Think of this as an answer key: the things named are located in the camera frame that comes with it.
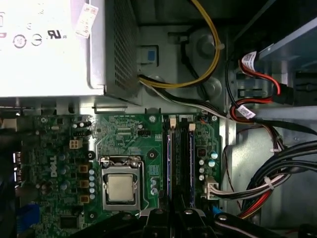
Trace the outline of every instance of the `yellow wire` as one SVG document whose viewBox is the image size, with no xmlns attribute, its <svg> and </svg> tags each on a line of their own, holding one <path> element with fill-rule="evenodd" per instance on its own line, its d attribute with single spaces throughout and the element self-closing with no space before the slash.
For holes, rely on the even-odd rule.
<svg viewBox="0 0 317 238">
<path fill-rule="evenodd" d="M 221 42 L 220 42 L 216 27 L 214 26 L 211 18 L 208 16 L 207 12 L 202 7 L 202 5 L 198 2 L 198 0 L 191 0 L 191 1 L 195 5 L 195 7 L 198 9 L 200 14 L 203 16 L 203 18 L 205 19 L 206 23 L 208 24 L 208 26 L 211 30 L 213 38 L 214 38 L 215 55 L 214 55 L 214 58 L 213 58 L 213 61 L 210 65 L 210 67 L 198 79 L 190 81 L 190 82 L 186 82 L 186 83 L 175 83 L 175 84 L 158 83 L 158 82 L 152 82 L 152 81 L 149 81 L 149 80 L 146 80 L 144 78 L 139 77 L 139 80 L 143 81 L 147 85 L 150 85 L 150 86 L 153 86 L 156 88 L 180 88 L 180 87 L 190 86 L 192 84 L 195 84 L 195 83 L 198 83 L 198 82 L 204 80 L 217 67 L 217 64 L 219 62 L 219 57 L 220 57 L 220 44 L 221 44 Z"/>
<path fill-rule="evenodd" d="M 256 212 L 258 212 L 261 207 L 259 207 L 258 209 L 256 209 L 255 211 L 249 213 L 248 215 L 244 216 L 244 217 L 240 217 L 241 219 L 247 219 L 248 217 L 252 216 L 253 214 L 255 214 Z"/>
</svg>

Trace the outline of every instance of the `motherboard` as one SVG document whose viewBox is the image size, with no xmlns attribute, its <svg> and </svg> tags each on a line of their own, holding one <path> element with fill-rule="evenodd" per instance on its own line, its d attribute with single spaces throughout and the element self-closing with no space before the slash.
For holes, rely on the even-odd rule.
<svg viewBox="0 0 317 238">
<path fill-rule="evenodd" d="M 179 188 L 186 207 L 221 182 L 218 118 L 211 115 L 36 116 L 17 152 L 17 184 L 37 194 L 37 238 L 62 238 L 121 211 L 159 206 Z M 18 232 L 26 229 L 23 214 Z"/>
</svg>

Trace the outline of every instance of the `power supply unit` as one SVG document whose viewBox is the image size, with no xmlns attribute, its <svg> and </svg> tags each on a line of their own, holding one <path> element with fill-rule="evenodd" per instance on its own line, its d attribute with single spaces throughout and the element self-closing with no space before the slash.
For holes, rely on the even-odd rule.
<svg viewBox="0 0 317 238">
<path fill-rule="evenodd" d="M 126 0 L 0 1 L 0 96 L 138 93 L 138 27 Z"/>
</svg>

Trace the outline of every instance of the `blue sata port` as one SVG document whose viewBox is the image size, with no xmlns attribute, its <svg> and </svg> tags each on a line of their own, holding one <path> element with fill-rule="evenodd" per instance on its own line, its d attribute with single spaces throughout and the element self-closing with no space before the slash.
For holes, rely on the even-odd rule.
<svg viewBox="0 0 317 238">
<path fill-rule="evenodd" d="M 20 234 L 40 222 L 40 207 L 38 204 L 29 204 L 18 209 L 16 215 L 17 233 Z"/>
</svg>

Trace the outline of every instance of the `ventilation holes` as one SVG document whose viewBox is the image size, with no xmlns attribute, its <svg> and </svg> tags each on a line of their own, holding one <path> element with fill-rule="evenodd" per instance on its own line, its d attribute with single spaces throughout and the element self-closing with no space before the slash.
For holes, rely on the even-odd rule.
<svg viewBox="0 0 317 238">
<path fill-rule="evenodd" d="M 127 0 L 114 1 L 115 85 L 124 91 L 136 87 L 137 26 Z"/>
</svg>

